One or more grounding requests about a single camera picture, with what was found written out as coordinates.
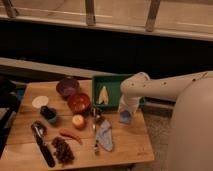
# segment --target grapes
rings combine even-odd
[[[69,144],[67,144],[63,138],[54,138],[52,141],[52,145],[56,148],[56,151],[53,154],[56,156],[59,163],[64,164],[74,160],[73,152]]]

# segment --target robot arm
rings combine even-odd
[[[128,111],[133,114],[141,97],[176,101],[179,94],[195,81],[207,77],[213,77],[213,71],[206,71],[163,79],[150,79],[140,72],[124,80],[121,84],[122,96],[119,104],[119,112]]]
[[[131,116],[141,97],[175,101],[166,171],[213,170],[213,72],[151,80],[138,73],[121,84],[121,116]]]

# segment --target green tray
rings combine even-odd
[[[118,74],[118,75],[98,75],[92,78],[92,105],[101,109],[116,109],[119,105],[121,97],[120,84],[125,79],[131,77],[132,74]],[[106,86],[109,104],[98,104],[99,93],[103,86]]]

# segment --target table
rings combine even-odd
[[[90,80],[79,82],[81,91],[87,93],[91,98],[92,82]],[[0,160],[1,170],[62,170],[123,165],[154,160],[152,146],[141,111],[136,112],[131,125],[120,123],[119,114],[116,111],[105,111],[104,117],[112,124],[114,150],[107,152],[100,148],[100,154],[95,155],[93,151],[95,139],[92,130],[92,117],[88,116],[86,118],[87,126],[84,130],[75,129],[71,123],[73,114],[67,106],[66,100],[56,92],[56,84],[57,82],[28,84]],[[48,106],[57,110],[59,122],[56,126],[50,125],[39,114],[39,109],[32,106],[33,99],[40,95],[48,96]],[[82,138],[83,145],[70,138],[65,138],[75,156],[73,163],[62,166],[58,164],[55,158],[56,166],[54,168],[48,167],[31,132],[30,126],[35,120],[40,120],[47,127],[45,141],[52,153],[55,148],[51,145],[51,141],[59,136],[59,128],[70,129]]]

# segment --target black wall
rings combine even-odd
[[[0,21],[0,56],[153,78],[213,70],[213,42]]]

